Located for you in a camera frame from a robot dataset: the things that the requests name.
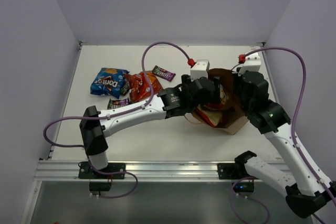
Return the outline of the aluminium front rail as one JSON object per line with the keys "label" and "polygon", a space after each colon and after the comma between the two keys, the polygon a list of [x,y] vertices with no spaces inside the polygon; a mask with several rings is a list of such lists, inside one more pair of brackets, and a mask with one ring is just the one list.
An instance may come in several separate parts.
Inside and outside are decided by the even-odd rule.
{"label": "aluminium front rail", "polygon": [[[214,162],[142,162],[116,161],[124,164],[125,170],[134,174],[139,182],[223,182]],[[81,175],[79,161],[40,161],[34,179],[47,182],[106,182],[106,179],[88,178]]]}

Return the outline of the brown M&M's packet front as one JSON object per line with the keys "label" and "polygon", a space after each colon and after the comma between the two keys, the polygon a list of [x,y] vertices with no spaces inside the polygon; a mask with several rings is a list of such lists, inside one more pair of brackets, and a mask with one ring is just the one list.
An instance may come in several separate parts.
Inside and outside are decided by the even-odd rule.
{"label": "brown M&M's packet front", "polygon": [[110,99],[109,102],[108,102],[108,106],[107,106],[107,109],[116,109],[116,108],[120,108],[120,107],[123,107],[123,106],[126,106],[126,105],[129,105],[130,104],[130,101],[128,98],[126,99],[122,99],[122,100],[112,100]]}

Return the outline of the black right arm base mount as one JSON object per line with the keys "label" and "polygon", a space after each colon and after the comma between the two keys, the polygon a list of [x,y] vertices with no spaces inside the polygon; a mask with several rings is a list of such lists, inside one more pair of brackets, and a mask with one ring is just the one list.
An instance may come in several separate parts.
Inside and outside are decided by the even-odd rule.
{"label": "black right arm base mount", "polygon": [[[233,163],[218,163],[217,173],[219,179],[231,180],[232,185],[234,182],[241,178],[249,177],[244,165],[252,157],[257,157],[257,155],[251,151],[246,151],[238,155]],[[254,181],[248,180],[247,182],[239,182],[234,186],[233,190],[235,193],[250,196],[255,189]]]}

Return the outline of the red snack bag with barcode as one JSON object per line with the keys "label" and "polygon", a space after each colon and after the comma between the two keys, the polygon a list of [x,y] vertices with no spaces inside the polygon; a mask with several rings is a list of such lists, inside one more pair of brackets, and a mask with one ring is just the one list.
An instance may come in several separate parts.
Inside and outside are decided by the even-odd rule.
{"label": "red snack bag with barcode", "polygon": [[205,107],[208,110],[213,110],[213,111],[224,111],[226,110],[226,103],[228,100],[228,96],[226,94],[226,91],[224,87],[220,84],[219,85],[219,100],[216,102],[211,102],[205,105]]}

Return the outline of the blue snack packet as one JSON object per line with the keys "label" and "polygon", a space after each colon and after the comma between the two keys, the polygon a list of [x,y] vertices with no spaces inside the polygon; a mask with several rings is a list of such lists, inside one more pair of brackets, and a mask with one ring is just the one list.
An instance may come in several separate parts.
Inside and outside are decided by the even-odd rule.
{"label": "blue snack packet", "polygon": [[126,69],[101,68],[90,86],[90,94],[111,95],[118,99],[128,73]]}

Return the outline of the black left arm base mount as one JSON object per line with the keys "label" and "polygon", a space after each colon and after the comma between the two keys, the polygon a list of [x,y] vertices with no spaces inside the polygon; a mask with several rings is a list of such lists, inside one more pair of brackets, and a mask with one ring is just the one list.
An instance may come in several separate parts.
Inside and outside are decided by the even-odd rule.
{"label": "black left arm base mount", "polygon": [[100,173],[94,171],[88,162],[80,162],[79,166],[79,179],[88,179],[89,191],[93,194],[106,193],[111,189],[113,179],[124,179],[124,174],[105,175],[105,173],[116,173],[125,171],[125,163],[108,163],[108,166]]}

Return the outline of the red white snack packet bottom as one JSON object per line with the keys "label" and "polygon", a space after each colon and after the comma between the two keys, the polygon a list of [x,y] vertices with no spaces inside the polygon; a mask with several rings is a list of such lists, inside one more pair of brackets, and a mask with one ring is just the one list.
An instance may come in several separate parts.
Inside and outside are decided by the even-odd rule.
{"label": "red white snack packet bottom", "polygon": [[[163,87],[157,77],[151,71],[147,71],[146,73],[153,87],[154,94],[157,94],[163,90]],[[130,84],[130,101],[132,103],[137,103],[151,95],[149,84],[146,81],[143,72],[133,75],[125,73],[124,77],[129,81]]]}

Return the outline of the brown m&m's packet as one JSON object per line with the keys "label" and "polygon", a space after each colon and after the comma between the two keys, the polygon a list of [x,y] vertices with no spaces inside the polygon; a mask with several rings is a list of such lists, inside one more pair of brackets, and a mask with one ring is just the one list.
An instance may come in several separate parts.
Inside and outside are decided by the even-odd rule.
{"label": "brown m&m's packet", "polygon": [[125,96],[125,95],[128,94],[129,90],[130,90],[130,84],[129,84],[129,81],[126,80],[124,82],[124,85],[120,89],[120,93],[121,93],[122,96]]}
{"label": "brown m&m's packet", "polygon": [[107,109],[116,109],[116,108],[120,108],[120,107],[123,107],[123,106],[126,106],[126,105],[129,105],[130,104],[130,101],[128,98],[126,99],[122,99],[122,100],[112,100],[110,99],[109,102],[108,102],[108,106],[107,106]]}
{"label": "brown m&m's packet", "polygon": [[159,66],[154,66],[154,68],[152,69],[152,73],[155,76],[160,77],[168,82],[171,82],[176,76],[175,73],[165,70]]}

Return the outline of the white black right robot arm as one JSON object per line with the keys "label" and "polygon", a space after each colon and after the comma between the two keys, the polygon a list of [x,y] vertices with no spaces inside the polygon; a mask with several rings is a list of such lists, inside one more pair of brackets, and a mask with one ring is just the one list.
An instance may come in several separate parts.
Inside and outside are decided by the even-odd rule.
{"label": "white black right robot arm", "polygon": [[276,148],[289,174],[246,151],[235,158],[240,178],[256,177],[281,193],[289,208],[308,218],[335,200],[335,182],[312,159],[293,129],[294,122],[283,107],[269,99],[269,83],[263,74],[246,71],[233,75],[233,92],[250,123]]}

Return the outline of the red and beige snack bag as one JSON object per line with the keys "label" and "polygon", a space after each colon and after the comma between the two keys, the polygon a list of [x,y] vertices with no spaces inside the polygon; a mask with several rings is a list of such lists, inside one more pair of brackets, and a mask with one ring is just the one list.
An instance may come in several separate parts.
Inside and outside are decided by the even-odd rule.
{"label": "red and beige snack bag", "polygon": [[217,127],[222,121],[223,116],[221,111],[204,110],[200,106],[195,109],[195,114],[202,122],[211,127]]}

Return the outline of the brown paper bag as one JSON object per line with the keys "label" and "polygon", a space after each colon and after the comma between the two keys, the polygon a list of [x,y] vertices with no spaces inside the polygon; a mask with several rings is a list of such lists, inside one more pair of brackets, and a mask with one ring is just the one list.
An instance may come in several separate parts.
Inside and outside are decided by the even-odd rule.
{"label": "brown paper bag", "polygon": [[[214,68],[208,71],[208,77],[211,80],[213,79],[213,76],[220,77],[221,85],[226,91],[228,100],[226,103],[226,110],[221,111],[223,114],[222,121],[217,127],[212,128],[224,131],[229,135],[234,135],[248,122],[248,119],[245,116],[245,113],[242,111],[238,96],[233,94],[233,73],[228,69]],[[199,106],[204,110],[208,110],[204,105]],[[191,112],[191,115],[195,120],[192,121],[187,119],[190,123],[197,125],[207,125],[198,118],[198,116],[195,114],[195,110]]]}

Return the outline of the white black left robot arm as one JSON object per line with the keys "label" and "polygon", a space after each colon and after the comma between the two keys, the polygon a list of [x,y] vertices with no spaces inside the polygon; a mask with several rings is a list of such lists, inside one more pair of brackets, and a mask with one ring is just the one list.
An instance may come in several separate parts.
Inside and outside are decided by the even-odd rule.
{"label": "white black left robot arm", "polygon": [[218,76],[192,80],[185,74],[181,84],[163,89],[145,101],[103,111],[95,106],[86,108],[79,128],[90,171],[97,178],[107,176],[107,137],[141,123],[184,116],[199,105],[219,103],[220,88]]}

